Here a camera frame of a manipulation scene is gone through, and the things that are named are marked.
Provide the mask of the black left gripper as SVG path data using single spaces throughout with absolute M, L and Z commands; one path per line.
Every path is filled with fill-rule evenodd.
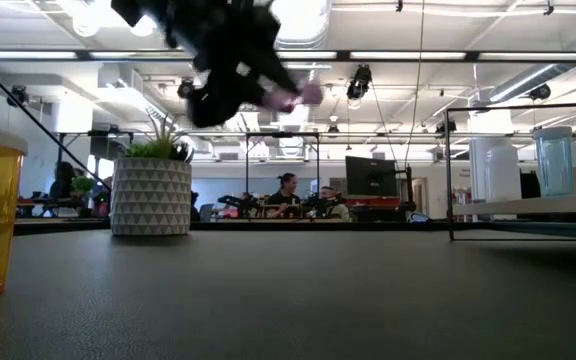
M 191 90 L 186 96 L 187 113 L 195 127 L 221 125 L 234 117 L 244 103 L 261 107 L 264 97 L 300 94 L 272 50 L 280 23 L 268 3 L 112 0 L 110 7 L 132 28 L 142 19 L 150 18 L 162 32 L 167 47 L 183 48 L 192 55 L 193 65 L 200 71 L 215 67 L 228 55 L 238 55 L 253 72 L 252 76 L 211 73 L 203 87 Z M 274 82 L 275 87 L 267 91 L 259 84 L 259 76 Z

